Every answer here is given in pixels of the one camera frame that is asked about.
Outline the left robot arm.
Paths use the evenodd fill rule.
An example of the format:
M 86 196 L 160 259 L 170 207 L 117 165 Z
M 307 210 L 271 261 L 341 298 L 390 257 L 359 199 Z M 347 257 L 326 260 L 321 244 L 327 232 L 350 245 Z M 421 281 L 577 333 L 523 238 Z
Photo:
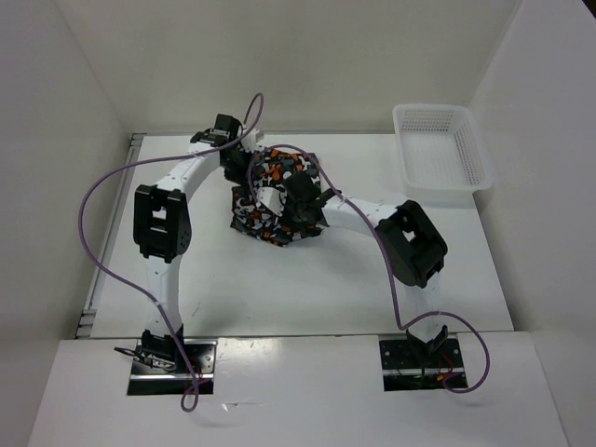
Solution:
M 178 162 L 156 183 L 141 184 L 135 190 L 133 241 L 145 262 L 147 290 L 156 299 L 135 355 L 150 367 L 168 373 L 184 368 L 179 275 L 192 238 L 188 204 L 198 187 L 221 165 L 246 160 L 240 144 L 224 151 L 217 149 L 239 137 L 242 130 L 238 119 L 217 115 L 212 128 L 191 138 L 189 158 Z

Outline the orange camouflage shorts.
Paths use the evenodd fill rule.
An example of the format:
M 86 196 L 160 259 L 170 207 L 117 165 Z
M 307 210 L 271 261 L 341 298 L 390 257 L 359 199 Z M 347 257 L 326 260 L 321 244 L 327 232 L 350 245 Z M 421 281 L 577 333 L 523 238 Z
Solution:
M 280 204 L 286 205 L 287 192 L 283 181 L 294 172 L 305 171 L 313 184 L 320 188 L 318 160 L 314 153 L 308 157 L 274 149 L 266 156 L 257 156 L 252 169 L 254 192 L 261 187 L 272 187 L 279 192 Z M 311 223 L 297 223 L 290 217 L 281 217 L 264 205 L 256 205 L 250 188 L 237 185 L 232 191 L 232 220 L 230 226 L 248 237 L 283 247 L 301 239 L 318 237 L 322 228 Z

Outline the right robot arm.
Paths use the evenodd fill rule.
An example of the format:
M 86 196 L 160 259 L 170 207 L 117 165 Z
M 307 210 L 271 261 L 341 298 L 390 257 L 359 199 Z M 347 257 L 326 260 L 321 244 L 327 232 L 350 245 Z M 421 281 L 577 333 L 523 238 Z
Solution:
M 314 185 L 304 172 L 283 182 L 288 199 L 284 213 L 300 224 L 321 224 L 371 236 L 380 244 L 395 292 L 413 305 L 416 322 L 406 332 L 410 359 L 421 369 L 440 356 L 447 327 L 434 315 L 440 307 L 440 271 L 447 244 L 422 207 L 407 199 L 398 206 L 338 196 Z

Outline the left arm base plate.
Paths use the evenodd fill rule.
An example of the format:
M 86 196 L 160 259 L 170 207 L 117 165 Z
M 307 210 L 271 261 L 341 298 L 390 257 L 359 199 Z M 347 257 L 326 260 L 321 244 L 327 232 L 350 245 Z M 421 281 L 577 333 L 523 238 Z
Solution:
M 198 376 L 199 394 L 212 395 L 216 365 L 217 341 L 214 339 L 186 339 L 185 352 Z M 132 357 L 128 396 L 181 396 L 192 385 L 192 377 L 185 364 L 174 366 L 157 359 L 140 359 L 137 351 L 119 348 Z

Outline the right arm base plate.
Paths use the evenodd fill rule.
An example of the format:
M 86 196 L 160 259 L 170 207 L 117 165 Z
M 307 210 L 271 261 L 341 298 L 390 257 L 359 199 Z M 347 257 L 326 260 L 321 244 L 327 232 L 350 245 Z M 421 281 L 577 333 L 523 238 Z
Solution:
M 425 366 L 401 338 L 379 340 L 384 391 L 443 389 L 442 381 L 453 389 L 468 387 L 464 362 L 456 338 L 448 338 Z

